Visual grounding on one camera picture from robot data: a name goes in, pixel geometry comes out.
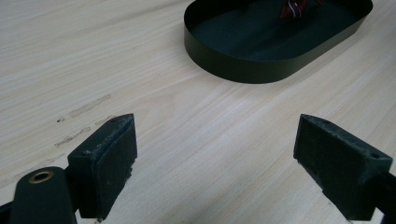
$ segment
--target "black oval tray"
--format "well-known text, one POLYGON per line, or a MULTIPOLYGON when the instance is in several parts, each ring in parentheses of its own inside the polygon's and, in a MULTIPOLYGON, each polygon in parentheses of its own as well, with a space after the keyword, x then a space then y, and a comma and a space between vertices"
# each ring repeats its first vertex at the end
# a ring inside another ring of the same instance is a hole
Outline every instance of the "black oval tray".
POLYGON ((279 18, 283 0, 196 0, 184 14, 184 43, 207 72, 235 82, 267 83, 295 73, 353 35, 371 0, 308 0, 296 21, 279 18))

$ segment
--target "bolt hole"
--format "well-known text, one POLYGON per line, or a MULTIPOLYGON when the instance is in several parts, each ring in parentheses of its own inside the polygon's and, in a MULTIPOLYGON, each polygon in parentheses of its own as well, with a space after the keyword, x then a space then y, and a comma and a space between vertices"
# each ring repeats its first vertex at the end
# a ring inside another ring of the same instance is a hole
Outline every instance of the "bolt hole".
POLYGON ((379 156, 378 156, 377 154, 375 154, 375 153, 372 153, 371 156, 372 156, 374 159, 378 159, 378 158, 379 158, 379 156))
POLYGON ((32 177, 30 177, 29 182, 31 184, 39 184, 39 183, 49 180, 52 176, 53 176, 52 171, 43 171, 43 172, 37 173, 37 174, 33 175, 32 177))

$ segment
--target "light wood surface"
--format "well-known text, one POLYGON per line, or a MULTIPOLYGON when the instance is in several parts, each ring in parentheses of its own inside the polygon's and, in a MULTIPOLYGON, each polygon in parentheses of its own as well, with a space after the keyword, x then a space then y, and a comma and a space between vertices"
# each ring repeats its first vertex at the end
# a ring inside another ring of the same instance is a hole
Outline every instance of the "light wood surface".
POLYGON ((190 59, 191 2, 0 1, 0 204, 134 113, 138 158, 104 223, 348 223, 292 157, 298 120, 328 119, 395 157, 394 1, 374 0, 356 34, 263 85, 190 59))

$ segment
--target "wood grain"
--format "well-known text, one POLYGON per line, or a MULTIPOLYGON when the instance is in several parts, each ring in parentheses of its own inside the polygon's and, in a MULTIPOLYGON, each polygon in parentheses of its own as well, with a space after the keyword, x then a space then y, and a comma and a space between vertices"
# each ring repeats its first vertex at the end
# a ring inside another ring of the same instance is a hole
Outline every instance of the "wood grain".
POLYGON ((292 157, 298 119, 395 157, 396 5, 374 0, 352 37, 248 85, 189 58, 190 2, 0 1, 0 204, 23 175, 66 167, 107 119, 134 113, 138 158, 104 223, 348 223, 292 157))

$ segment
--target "wooden table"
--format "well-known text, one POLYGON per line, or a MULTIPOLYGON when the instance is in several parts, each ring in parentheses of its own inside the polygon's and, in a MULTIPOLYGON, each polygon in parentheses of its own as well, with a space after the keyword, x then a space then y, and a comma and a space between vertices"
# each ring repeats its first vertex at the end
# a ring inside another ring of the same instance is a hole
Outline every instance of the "wooden table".
POLYGON ((263 85, 190 59, 189 3, 0 2, 0 204, 23 175, 65 168, 107 119, 134 113, 138 158, 104 223, 348 223, 292 157, 298 120, 328 119, 395 157, 394 2, 374 0, 356 34, 263 85))

